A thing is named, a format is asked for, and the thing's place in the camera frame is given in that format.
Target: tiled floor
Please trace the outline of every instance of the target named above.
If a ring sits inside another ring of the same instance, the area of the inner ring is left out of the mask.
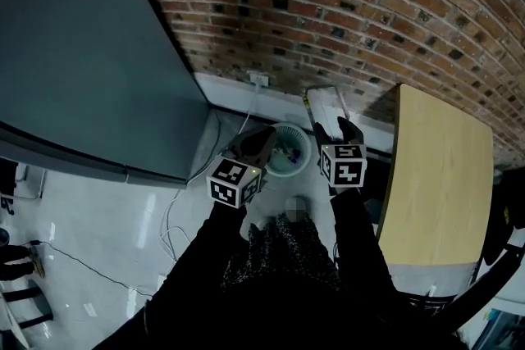
[[[221,113],[221,121],[220,145],[224,145],[242,119]],[[217,122],[211,116],[195,167],[209,154],[216,130]],[[336,239],[333,214],[326,181],[316,164],[314,153],[306,170],[293,178],[269,175],[267,185],[249,205],[241,233],[246,233],[249,223],[262,215],[281,212],[289,196],[302,195],[311,202],[312,218],[321,241],[332,250]],[[34,188],[38,177],[39,170],[30,169],[30,188]],[[24,193],[27,187],[21,183],[18,191]],[[103,274],[152,293],[171,267],[171,260],[159,249],[158,237],[163,210],[175,193],[174,189],[115,184],[49,172],[43,198],[37,202],[17,202],[14,216],[2,213],[2,227],[11,234],[11,244],[31,239],[49,241]],[[192,239],[211,208],[205,177],[201,176],[174,203],[170,225],[180,226]],[[171,238],[180,255],[187,242],[177,231]],[[27,339],[36,348],[91,348],[144,304],[144,296],[99,277],[47,245],[41,247],[47,277],[31,278],[43,289],[55,320],[25,330]],[[415,293],[425,293],[436,284],[441,292],[437,294],[447,294],[448,289],[463,285],[468,274],[468,267],[428,271],[422,267],[398,266],[390,270],[399,288]],[[22,279],[4,282],[3,286],[9,290],[23,289],[25,285],[26,280]],[[28,302],[13,303],[11,307],[20,320],[37,314]]]

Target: dark gray panel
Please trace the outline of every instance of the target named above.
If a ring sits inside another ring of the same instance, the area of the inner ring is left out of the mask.
[[[0,120],[187,179],[208,105],[148,0],[1,0]]]

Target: red brick wall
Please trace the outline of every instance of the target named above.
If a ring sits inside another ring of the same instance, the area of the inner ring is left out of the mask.
[[[392,120],[404,82],[485,121],[500,164],[525,162],[524,0],[158,0],[193,71],[274,89],[345,87]]]

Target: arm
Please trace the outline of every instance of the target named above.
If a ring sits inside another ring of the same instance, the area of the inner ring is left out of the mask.
[[[385,258],[357,189],[331,200],[336,219],[340,278],[346,288],[389,324],[408,322],[415,313],[392,283]]]
[[[209,304],[220,296],[222,276],[240,240],[245,216],[245,207],[234,209],[215,202],[210,217],[153,299],[95,349],[148,348],[172,334],[173,328],[184,329],[183,324],[191,324],[196,316],[202,321],[199,303]]]

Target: wall outlet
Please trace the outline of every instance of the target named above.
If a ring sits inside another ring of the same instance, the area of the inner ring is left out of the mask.
[[[259,73],[257,71],[250,71],[249,72],[249,81],[252,84],[259,84],[259,86],[268,86],[268,76],[264,75],[263,73]]]

